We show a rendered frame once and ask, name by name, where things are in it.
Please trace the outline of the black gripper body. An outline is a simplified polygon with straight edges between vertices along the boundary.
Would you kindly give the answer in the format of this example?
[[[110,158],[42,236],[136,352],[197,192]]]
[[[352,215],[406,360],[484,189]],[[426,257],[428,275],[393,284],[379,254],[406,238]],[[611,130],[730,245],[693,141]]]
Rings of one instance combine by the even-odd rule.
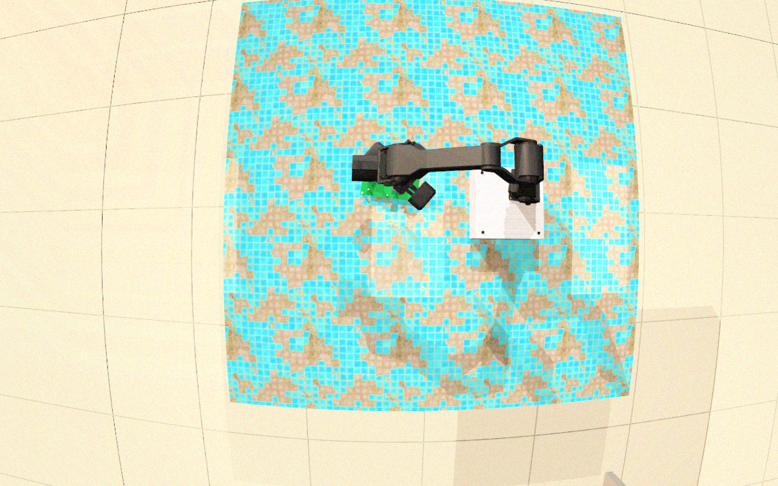
[[[376,142],[373,144],[373,146],[369,149],[369,151],[365,152],[364,156],[379,156],[379,147],[385,146],[381,144],[381,142]],[[427,184],[426,181],[422,183],[422,186],[419,188],[415,187],[413,185],[413,182],[415,180],[409,180],[408,184],[404,184],[402,186],[393,186],[396,188],[396,190],[401,190],[401,188],[410,194],[410,198],[408,199],[408,202],[411,203],[414,207],[416,207],[417,210],[422,210],[424,206],[430,202],[430,199],[432,199],[433,196],[436,194],[436,190],[432,188],[429,184]],[[412,191],[409,190],[409,188]],[[414,193],[415,192],[415,193]]]

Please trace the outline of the green circuit board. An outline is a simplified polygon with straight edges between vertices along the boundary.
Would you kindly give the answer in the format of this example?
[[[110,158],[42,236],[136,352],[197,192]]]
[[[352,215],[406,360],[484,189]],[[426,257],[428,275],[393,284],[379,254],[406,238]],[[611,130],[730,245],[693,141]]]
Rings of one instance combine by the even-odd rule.
[[[419,188],[419,179],[414,182],[414,186]],[[408,200],[411,196],[409,193],[405,192],[404,194],[398,193],[396,190],[393,190],[393,186],[386,187],[383,184],[377,184],[377,182],[361,182],[361,191],[359,192],[359,196],[382,196],[387,198],[398,198],[398,199],[404,199]]]

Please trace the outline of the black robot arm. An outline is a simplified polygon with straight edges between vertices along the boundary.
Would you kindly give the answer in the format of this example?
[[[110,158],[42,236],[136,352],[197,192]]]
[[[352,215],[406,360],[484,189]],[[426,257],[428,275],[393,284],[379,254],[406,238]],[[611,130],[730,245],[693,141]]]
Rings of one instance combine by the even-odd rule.
[[[501,167],[501,147],[515,144],[515,168]],[[481,142],[426,150],[418,142],[393,142],[379,147],[379,156],[353,156],[352,181],[377,182],[386,187],[402,186],[425,174],[448,170],[491,172],[509,184],[509,200],[540,203],[540,182],[544,180],[544,151],[541,142],[516,136],[505,142]],[[511,199],[510,199],[511,198]]]

